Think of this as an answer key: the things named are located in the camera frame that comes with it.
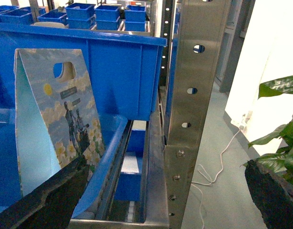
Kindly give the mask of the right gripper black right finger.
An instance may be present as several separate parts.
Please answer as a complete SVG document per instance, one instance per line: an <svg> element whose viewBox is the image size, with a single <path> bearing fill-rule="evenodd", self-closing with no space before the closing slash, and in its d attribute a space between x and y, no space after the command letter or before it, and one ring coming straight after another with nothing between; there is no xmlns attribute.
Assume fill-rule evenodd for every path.
<svg viewBox="0 0 293 229"><path fill-rule="evenodd" d="M293 229L293 185L256 160L249 160L245 179L268 229Z"/></svg>

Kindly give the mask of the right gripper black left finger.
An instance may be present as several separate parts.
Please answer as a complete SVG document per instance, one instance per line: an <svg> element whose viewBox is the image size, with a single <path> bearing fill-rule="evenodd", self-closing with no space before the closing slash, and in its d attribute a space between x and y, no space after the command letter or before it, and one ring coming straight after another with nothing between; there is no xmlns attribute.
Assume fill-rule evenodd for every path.
<svg viewBox="0 0 293 229"><path fill-rule="evenodd" d="M90 166L76 158L0 213L0 229L65 229L87 186Z"/></svg>

